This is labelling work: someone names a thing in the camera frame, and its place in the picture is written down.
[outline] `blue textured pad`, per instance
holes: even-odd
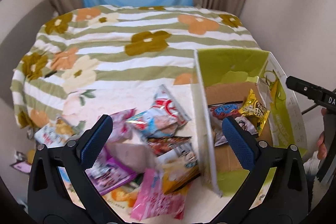
[[[255,166],[253,151],[227,118],[222,122],[222,132],[241,166],[246,170],[252,171]]]
[[[89,169],[93,166],[107,139],[113,129],[113,121],[111,116],[106,116],[104,121],[93,133],[90,140],[86,143],[81,151],[81,166]]]

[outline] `gray headboard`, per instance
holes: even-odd
[[[0,98],[13,108],[10,90],[15,69],[21,58],[33,46],[41,26],[49,21],[55,9],[48,0],[43,0],[26,14],[0,44]]]

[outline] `pink package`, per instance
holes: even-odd
[[[125,121],[134,116],[135,108],[123,110],[110,115],[113,120],[113,130],[108,138],[108,142],[117,142],[120,139],[129,139],[132,136],[132,130],[129,123]]]
[[[86,174],[100,195],[111,192],[137,176],[131,168],[110,157],[105,148],[100,152],[93,167],[86,170]]]
[[[147,169],[131,218],[143,220],[159,215],[172,215],[182,219],[188,186],[169,195],[162,191],[162,178],[154,169]]]

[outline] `blue gripper pad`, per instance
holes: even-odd
[[[253,150],[228,118],[225,118],[222,122],[222,132],[241,166],[245,170],[252,171],[255,166]]]
[[[109,115],[103,115],[98,122],[80,138],[80,165],[83,170],[89,169],[95,163],[99,153],[113,130],[113,121]]]

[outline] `silver screw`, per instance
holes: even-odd
[[[45,145],[44,145],[43,143],[39,144],[39,145],[37,146],[37,150],[43,150],[44,146],[45,146]]]
[[[291,149],[293,150],[293,151],[296,151],[297,150],[297,146],[296,145],[291,145]]]
[[[262,147],[262,148],[265,148],[265,147],[267,147],[267,143],[265,141],[260,141],[259,146]]]
[[[68,147],[73,147],[75,145],[76,145],[76,141],[75,140],[70,140],[70,141],[67,142],[67,146]]]

